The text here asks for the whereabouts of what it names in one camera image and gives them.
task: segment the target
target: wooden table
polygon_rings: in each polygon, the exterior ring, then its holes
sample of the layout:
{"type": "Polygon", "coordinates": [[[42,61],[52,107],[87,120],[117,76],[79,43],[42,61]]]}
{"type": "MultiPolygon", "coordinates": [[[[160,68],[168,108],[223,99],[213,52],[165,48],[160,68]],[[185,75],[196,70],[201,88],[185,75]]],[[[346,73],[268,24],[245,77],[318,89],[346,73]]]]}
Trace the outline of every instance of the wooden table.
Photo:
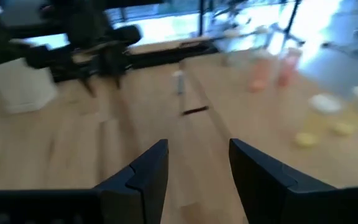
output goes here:
{"type": "Polygon", "coordinates": [[[250,74],[249,51],[236,52],[240,67],[225,67],[222,55],[185,61],[186,75],[209,105],[221,134],[239,138],[270,156],[335,187],[358,185],[358,132],[347,138],[329,131],[321,143],[300,149],[293,143],[304,121],[308,99],[324,90],[300,75],[288,88],[273,84],[263,92],[246,89],[250,74]]]}

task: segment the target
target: pink bottle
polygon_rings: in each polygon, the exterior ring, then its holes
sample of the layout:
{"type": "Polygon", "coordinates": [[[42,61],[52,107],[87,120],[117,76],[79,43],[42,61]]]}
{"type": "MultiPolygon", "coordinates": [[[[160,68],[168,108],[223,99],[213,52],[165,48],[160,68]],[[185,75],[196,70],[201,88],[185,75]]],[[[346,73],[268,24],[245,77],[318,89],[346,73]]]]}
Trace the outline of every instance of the pink bottle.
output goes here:
{"type": "Polygon", "coordinates": [[[296,70],[303,51],[299,48],[290,47],[282,58],[277,84],[287,86],[298,75],[296,70]]]}
{"type": "Polygon", "coordinates": [[[254,65],[248,86],[250,92],[257,92],[266,88],[272,74],[272,64],[272,55],[265,49],[259,49],[254,53],[254,65]]]}

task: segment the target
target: yellow object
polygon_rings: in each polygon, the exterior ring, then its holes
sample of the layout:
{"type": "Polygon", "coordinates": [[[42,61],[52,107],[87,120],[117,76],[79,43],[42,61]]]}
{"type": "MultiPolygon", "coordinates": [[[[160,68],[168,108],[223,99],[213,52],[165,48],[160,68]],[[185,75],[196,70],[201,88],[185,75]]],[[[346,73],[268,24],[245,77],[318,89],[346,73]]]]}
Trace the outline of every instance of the yellow object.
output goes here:
{"type": "Polygon", "coordinates": [[[348,136],[358,129],[358,86],[353,88],[353,94],[354,99],[334,125],[335,133],[341,136],[348,136]]]}
{"type": "Polygon", "coordinates": [[[310,111],[306,115],[302,129],[295,136],[300,147],[311,147],[320,142],[322,134],[329,127],[330,115],[341,110],[335,97],[325,94],[316,95],[309,100],[310,111]]]}

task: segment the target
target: floor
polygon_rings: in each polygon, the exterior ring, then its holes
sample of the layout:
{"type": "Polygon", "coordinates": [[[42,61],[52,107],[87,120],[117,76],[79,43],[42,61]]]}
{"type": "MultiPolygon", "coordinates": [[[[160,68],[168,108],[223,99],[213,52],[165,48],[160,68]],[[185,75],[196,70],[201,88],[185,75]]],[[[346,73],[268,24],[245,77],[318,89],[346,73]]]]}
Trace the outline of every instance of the floor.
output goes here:
{"type": "MultiPolygon", "coordinates": [[[[271,21],[275,15],[269,11],[279,10],[275,7],[258,7],[249,15],[271,21]]],[[[287,15],[290,7],[283,9],[287,15]]],[[[136,23],[145,36],[139,45],[187,38],[196,31],[196,15],[136,23]]],[[[253,26],[263,23],[253,19],[253,26]]],[[[351,41],[357,26],[358,0],[304,0],[293,27],[307,40],[303,73],[345,98],[358,85],[358,60],[319,45],[323,40],[351,41]]],[[[65,37],[30,41],[59,47],[65,37]]],[[[275,41],[273,48],[279,50],[279,35],[275,41]]],[[[233,47],[246,49],[251,44],[252,39],[244,39],[233,47]]],[[[77,82],[66,82],[45,110],[14,116],[0,110],[0,189],[92,187],[168,138],[170,180],[162,223],[247,223],[230,175],[227,142],[207,113],[178,115],[180,104],[170,75],[177,69],[166,65],[132,71],[121,91],[111,80],[95,78],[96,99],[77,82]]],[[[194,90],[188,92],[187,106],[204,104],[194,90]]]]}

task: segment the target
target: wooden tabletop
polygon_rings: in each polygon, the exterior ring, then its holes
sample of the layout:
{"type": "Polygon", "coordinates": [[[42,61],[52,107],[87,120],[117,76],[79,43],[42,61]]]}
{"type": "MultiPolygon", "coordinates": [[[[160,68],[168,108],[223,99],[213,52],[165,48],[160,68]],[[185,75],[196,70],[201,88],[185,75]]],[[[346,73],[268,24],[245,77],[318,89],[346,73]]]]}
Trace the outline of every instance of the wooden tabletop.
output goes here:
{"type": "Polygon", "coordinates": [[[235,53],[236,67],[224,66],[221,54],[188,58],[185,73],[209,105],[221,134],[239,138],[270,156],[335,187],[358,185],[358,132],[342,138],[329,130],[315,147],[294,144],[305,120],[308,99],[324,92],[303,76],[287,88],[273,83],[264,91],[249,93],[252,67],[249,51],[235,53]]]}

